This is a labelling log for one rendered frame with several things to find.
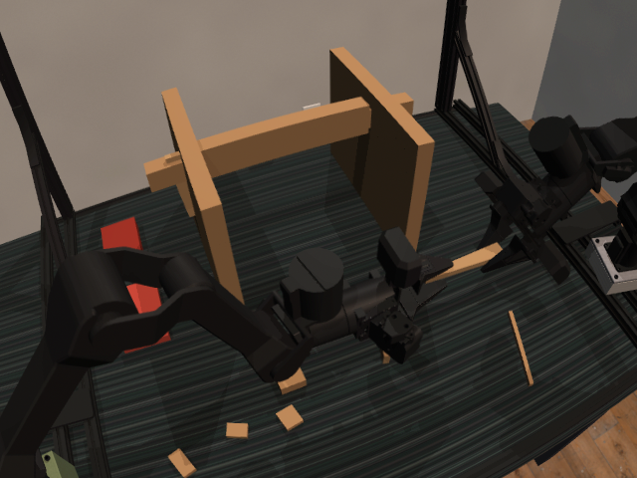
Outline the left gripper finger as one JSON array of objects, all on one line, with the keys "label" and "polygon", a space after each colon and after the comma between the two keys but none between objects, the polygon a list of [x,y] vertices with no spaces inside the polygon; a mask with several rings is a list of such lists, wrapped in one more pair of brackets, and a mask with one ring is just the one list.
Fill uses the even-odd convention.
[{"label": "left gripper finger", "polygon": [[476,251],[494,243],[500,244],[514,232],[492,204],[490,204],[490,208],[492,210],[491,222]]},{"label": "left gripper finger", "polygon": [[[528,253],[526,253],[525,251]],[[520,251],[520,252],[519,252]],[[513,255],[513,256],[512,256]],[[533,257],[528,248],[524,245],[517,234],[512,239],[511,243],[488,261],[482,268],[483,273],[487,273],[507,265],[532,260],[534,263],[537,260]]]}]

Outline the wooden rail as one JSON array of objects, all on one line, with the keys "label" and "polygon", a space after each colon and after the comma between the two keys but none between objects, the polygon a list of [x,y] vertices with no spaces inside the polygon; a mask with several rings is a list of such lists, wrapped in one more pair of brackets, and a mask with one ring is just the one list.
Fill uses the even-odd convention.
[{"label": "wooden rail", "polygon": [[[350,99],[267,119],[197,140],[211,178],[368,133],[371,108]],[[144,163],[151,192],[187,181],[182,160]]]}]

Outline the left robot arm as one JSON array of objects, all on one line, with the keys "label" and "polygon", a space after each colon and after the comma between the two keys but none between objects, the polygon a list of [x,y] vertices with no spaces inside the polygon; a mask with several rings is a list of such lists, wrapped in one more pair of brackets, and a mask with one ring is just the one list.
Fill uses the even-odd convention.
[{"label": "left robot arm", "polygon": [[[599,193],[602,177],[618,183],[637,172],[637,117],[592,127],[579,127],[571,115],[542,118],[531,127],[529,142],[572,207],[591,189]],[[555,203],[551,195],[543,198],[539,187],[536,178],[526,183],[509,176],[496,197],[512,217],[528,221],[535,230]],[[617,212],[623,228],[603,245],[619,273],[637,270],[637,182],[620,197]]]}]

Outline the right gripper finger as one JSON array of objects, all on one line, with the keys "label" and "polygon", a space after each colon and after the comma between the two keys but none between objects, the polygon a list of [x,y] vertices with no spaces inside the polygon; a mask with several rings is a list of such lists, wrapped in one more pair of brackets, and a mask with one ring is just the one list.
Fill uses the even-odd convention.
[{"label": "right gripper finger", "polygon": [[419,295],[424,282],[442,274],[454,266],[451,259],[418,254],[422,260],[422,269],[419,280],[412,286]]},{"label": "right gripper finger", "polygon": [[412,286],[402,289],[400,305],[405,311],[408,319],[413,322],[415,314],[434,297],[441,293],[448,286],[445,280],[438,280],[428,284],[423,283],[419,295],[415,294]]}]

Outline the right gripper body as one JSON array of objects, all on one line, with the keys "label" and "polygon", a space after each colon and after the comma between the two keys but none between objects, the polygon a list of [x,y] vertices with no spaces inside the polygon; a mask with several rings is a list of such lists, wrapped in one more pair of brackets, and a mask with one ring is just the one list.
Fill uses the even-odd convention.
[{"label": "right gripper body", "polygon": [[[382,231],[378,240],[377,260],[385,271],[385,277],[377,269],[369,271],[367,280],[349,285],[343,280],[342,307],[347,323],[348,335],[358,339],[367,326],[361,328],[360,321],[381,302],[394,298],[395,311],[406,315],[400,305],[401,291],[413,286],[420,278],[421,258],[408,241],[400,227]],[[407,317],[408,318],[408,317]]]}]

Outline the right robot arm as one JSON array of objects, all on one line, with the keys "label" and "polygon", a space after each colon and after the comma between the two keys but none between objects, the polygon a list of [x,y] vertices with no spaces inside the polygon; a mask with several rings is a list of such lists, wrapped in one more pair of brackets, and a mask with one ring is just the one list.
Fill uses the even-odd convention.
[{"label": "right robot arm", "polygon": [[[129,247],[64,260],[49,294],[44,336],[0,416],[0,478],[50,478],[38,447],[87,370],[156,344],[177,323],[192,320],[240,352],[263,382],[290,378],[313,348],[348,336],[343,264],[327,249],[298,253],[280,282],[283,297],[275,290],[255,311],[202,269],[186,252]],[[168,300],[139,313],[124,281],[163,288]],[[397,307],[389,298],[368,312],[358,339],[373,340],[403,364],[423,332]]]}]

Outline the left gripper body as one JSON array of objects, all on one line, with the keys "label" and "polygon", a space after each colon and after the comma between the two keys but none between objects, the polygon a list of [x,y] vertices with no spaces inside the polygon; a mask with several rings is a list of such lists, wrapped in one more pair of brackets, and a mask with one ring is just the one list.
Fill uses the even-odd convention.
[{"label": "left gripper body", "polygon": [[[481,172],[474,180],[479,184],[483,191],[486,190],[486,194],[494,203],[493,206],[508,225],[510,226],[512,223],[515,223],[518,226],[525,235],[521,241],[535,259],[538,257],[541,260],[547,271],[551,272],[551,274],[549,274],[552,278],[557,281],[556,283],[558,285],[560,285],[569,276],[571,268],[554,244],[551,241],[545,242],[542,239],[547,235],[546,231],[560,218],[564,220],[568,216],[566,212],[572,208],[570,202],[559,187],[548,176],[545,176],[543,179],[540,177],[537,178],[540,182],[540,187],[537,191],[543,198],[551,195],[555,200],[555,203],[552,205],[553,207],[547,220],[543,223],[543,225],[538,226],[535,230],[533,230],[533,233],[531,233],[531,231],[527,228],[527,226],[529,226],[528,221],[516,220],[513,218],[508,212],[507,207],[495,196],[496,192],[503,184],[490,170]],[[492,196],[497,200],[497,202]]]}]

